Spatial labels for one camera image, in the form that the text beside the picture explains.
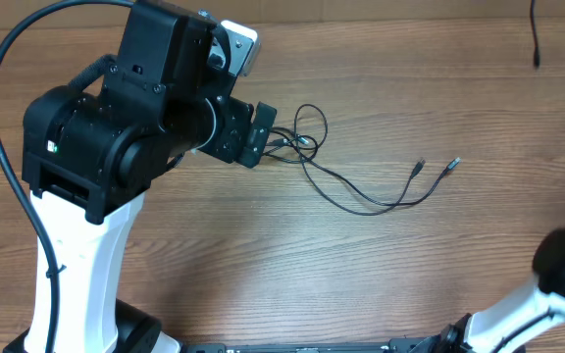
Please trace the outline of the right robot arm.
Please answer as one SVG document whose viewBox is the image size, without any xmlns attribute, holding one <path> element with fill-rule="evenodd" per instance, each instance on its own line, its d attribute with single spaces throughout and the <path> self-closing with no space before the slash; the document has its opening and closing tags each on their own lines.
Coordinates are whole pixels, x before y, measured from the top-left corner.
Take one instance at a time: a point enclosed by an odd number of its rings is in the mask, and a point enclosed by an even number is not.
<svg viewBox="0 0 565 353">
<path fill-rule="evenodd" d="M 565 227 L 547 235 L 532 262 L 532 276 L 491 307 L 445 327 L 433 352 L 517 352 L 565 324 Z"/>
</svg>

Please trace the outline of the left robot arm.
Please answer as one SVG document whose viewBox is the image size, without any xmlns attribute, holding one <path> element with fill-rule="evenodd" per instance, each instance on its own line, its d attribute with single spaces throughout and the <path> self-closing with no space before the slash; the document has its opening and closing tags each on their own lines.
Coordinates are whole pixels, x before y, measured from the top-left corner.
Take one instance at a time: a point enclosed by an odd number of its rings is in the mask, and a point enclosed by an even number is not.
<svg viewBox="0 0 565 353">
<path fill-rule="evenodd" d="M 179 352 L 117 296 L 128 234 L 157 177 L 189 152 L 247 168 L 276 118 L 231 95 L 258 33 L 164 1 L 128 3 L 119 51 L 34 100 L 9 180 L 38 235 L 34 312 L 12 352 Z"/>
</svg>

